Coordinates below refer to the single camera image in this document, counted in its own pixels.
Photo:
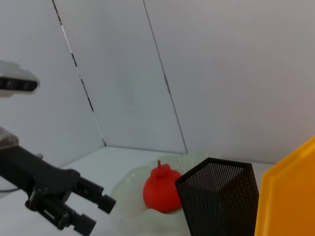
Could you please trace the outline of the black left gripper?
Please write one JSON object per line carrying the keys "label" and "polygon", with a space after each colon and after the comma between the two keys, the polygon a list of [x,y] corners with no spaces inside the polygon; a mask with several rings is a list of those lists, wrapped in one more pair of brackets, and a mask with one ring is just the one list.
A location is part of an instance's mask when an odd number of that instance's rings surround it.
{"label": "black left gripper", "polygon": [[0,176],[26,192],[25,206],[39,213],[58,230],[73,226],[79,234],[91,234],[96,221],[78,214],[61,199],[75,193],[110,214],[116,200],[103,195],[103,187],[80,177],[75,170],[54,167],[20,146],[0,151]]}

